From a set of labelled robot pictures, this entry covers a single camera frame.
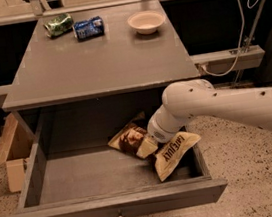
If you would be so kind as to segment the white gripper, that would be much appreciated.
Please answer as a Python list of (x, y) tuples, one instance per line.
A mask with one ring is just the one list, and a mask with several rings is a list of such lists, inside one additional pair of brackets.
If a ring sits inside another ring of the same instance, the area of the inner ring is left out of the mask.
[(167, 143), (189, 122), (190, 116), (177, 117), (165, 108), (160, 106), (150, 118), (147, 124), (147, 133), (138, 148), (136, 155), (146, 159), (158, 149), (158, 143)]

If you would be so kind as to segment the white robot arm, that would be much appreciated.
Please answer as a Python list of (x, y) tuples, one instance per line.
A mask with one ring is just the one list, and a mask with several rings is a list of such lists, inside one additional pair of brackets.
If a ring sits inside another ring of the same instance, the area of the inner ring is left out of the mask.
[(272, 131), (272, 87), (216, 89), (203, 79), (171, 83), (148, 122), (140, 155), (147, 157), (198, 116), (212, 116)]

